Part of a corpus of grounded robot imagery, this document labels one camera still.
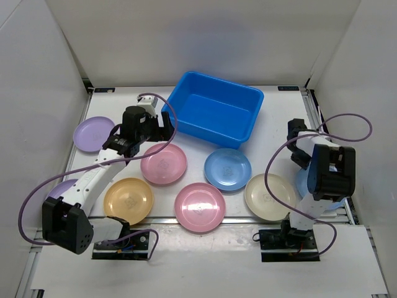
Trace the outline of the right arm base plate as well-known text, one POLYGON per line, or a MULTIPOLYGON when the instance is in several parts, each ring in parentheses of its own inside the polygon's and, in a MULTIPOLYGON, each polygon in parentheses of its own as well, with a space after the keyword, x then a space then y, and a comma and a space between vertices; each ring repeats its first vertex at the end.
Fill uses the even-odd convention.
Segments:
POLYGON ((281 229, 260 229, 252 236, 260 244, 263 263, 319 262, 314 233, 307 237, 283 239, 281 229))

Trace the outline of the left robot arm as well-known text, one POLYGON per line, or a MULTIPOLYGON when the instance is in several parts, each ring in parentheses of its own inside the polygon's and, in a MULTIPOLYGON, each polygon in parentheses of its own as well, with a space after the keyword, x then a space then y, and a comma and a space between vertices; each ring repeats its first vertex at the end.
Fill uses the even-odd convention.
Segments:
POLYGON ((139 153, 144 142, 169 144, 175 135, 168 112, 159 117, 141 106, 127 107, 121 124, 109 133, 94 164, 65 192, 48 197, 42 205, 42 235, 53 245, 77 255, 91 243, 109 242, 124 248, 130 242, 129 224, 111 215, 89 220, 96 200, 114 177, 139 153))

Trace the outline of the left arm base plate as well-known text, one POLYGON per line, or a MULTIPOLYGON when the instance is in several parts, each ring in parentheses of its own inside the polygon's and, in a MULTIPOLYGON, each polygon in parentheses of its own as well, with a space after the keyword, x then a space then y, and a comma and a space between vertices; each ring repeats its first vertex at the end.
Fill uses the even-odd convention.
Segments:
POLYGON ((135 233, 130 238, 117 243, 98 242, 92 249, 92 260, 148 261, 149 230, 130 229, 122 235, 135 233))

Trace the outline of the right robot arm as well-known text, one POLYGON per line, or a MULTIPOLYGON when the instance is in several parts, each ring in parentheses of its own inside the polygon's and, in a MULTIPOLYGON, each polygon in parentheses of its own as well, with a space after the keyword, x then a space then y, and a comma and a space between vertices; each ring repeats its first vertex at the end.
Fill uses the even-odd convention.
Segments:
POLYGON ((334 202, 353 195, 355 190, 356 152, 342 147, 310 130, 303 119, 288 122, 287 148, 291 160, 307 172, 307 192, 282 222, 279 242, 293 248, 313 231, 314 221, 334 202))

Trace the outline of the light blue plate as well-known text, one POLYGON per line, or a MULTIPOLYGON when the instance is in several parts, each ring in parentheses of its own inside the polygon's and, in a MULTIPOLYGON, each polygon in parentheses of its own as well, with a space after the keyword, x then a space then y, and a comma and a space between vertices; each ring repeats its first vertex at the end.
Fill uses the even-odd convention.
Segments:
MULTIPOLYGON (((307 187, 308 173, 309 173, 309 169, 301 169, 297 172, 297 175, 295 177, 295 186, 301 198, 304 198, 308 193, 308 187, 307 187)), ((331 211, 343 207, 346 200, 347 198, 345 197, 343 198, 343 200, 339 202, 334 202, 326 210, 331 211)))

